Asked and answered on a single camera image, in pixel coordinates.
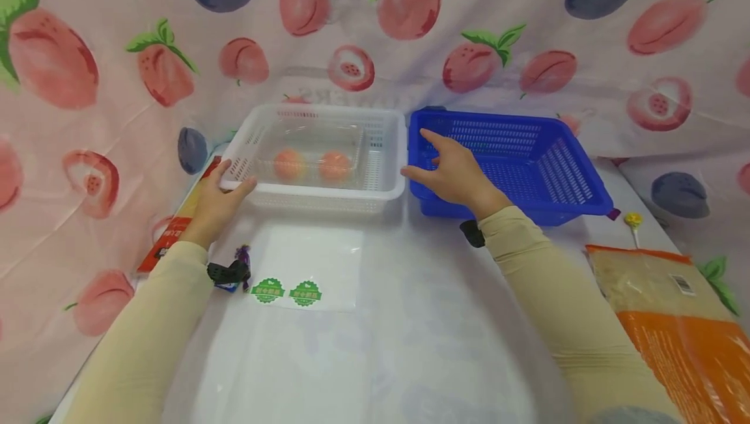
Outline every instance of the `blue plastic basket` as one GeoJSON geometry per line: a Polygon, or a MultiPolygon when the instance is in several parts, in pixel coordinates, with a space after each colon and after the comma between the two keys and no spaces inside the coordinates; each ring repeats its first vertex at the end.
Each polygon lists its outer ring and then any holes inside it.
{"type": "MultiPolygon", "coordinates": [[[[554,227],[582,214],[612,211],[612,198],[591,160],[558,119],[420,109],[411,114],[409,164],[435,169],[438,152],[420,128],[470,149],[490,181],[537,225],[554,227]]],[[[425,216],[473,218],[467,207],[445,202],[417,182],[410,187],[425,216]]]]}

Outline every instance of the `orange packaging bag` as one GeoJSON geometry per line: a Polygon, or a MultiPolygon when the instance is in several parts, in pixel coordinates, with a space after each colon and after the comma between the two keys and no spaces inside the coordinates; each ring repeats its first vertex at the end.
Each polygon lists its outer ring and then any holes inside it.
{"type": "Polygon", "coordinates": [[[183,201],[182,206],[180,206],[177,213],[174,214],[172,220],[169,221],[169,225],[164,230],[164,233],[162,233],[159,240],[154,243],[154,246],[151,248],[151,251],[148,252],[148,255],[145,255],[140,266],[138,266],[137,272],[151,272],[156,266],[156,263],[159,262],[159,259],[167,252],[168,248],[179,240],[182,231],[184,231],[188,227],[188,223],[193,220],[195,207],[198,204],[198,195],[201,194],[201,188],[204,184],[203,180],[214,171],[214,168],[216,168],[219,163],[221,163],[221,156],[214,157],[211,164],[206,168],[206,171],[201,175],[201,179],[198,180],[198,183],[196,183],[191,192],[187,195],[186,200],[183,201]]]}
{"type": "Polygon", "coordinates": [[[750,341],[690,259],[587,249],[603,294],[686,422],[750,423],[750,341]]]}

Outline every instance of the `left hand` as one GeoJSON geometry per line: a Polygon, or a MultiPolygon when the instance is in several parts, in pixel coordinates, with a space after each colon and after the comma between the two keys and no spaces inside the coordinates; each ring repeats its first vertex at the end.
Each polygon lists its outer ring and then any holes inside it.
{"type": "Polygon", "coordinates": [[[231,164],[228,159],[219,163],[203,182],[193,220],[180,236],[181,241],[193,242],[208,250],[232,221],[242,200],[255,190],[258,185],[255,177],[246,179],[234,191],[225,193],[219,188],[221,176],[231,164]]]}

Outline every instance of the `barcode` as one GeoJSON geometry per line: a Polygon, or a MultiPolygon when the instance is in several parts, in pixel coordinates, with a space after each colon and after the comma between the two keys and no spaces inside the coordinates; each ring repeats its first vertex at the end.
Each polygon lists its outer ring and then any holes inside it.
{"type": "Polygon", "coordinates": [[[695,291],[693,290],[692,287],[690,287],[690,284],[687,281],[687,279],[685,279],[682,276],[678,276],[676,274],[671,274],[669,275],[669,277],[671,277],[672,280],[675,282],[675,284],[677,284],[677,287],[680,287],[680,292],[682,292],[682,294],[685,294],[686,296],[695,295],[695,291]]]}

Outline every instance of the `fabric backdrop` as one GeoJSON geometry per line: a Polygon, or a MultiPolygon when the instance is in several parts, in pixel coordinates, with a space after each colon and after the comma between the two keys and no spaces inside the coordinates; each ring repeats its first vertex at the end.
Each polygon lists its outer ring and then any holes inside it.
{"type": "Polygon", "coordinates": [[[0,0],[0,420],[55,408],[132,297],[153,228],[210,149],[266,102],[559,117],[591,156],[631,158],[622,171],[683,251],[727,257],[724,283],[746,310],[746,10],[0,0]]]}

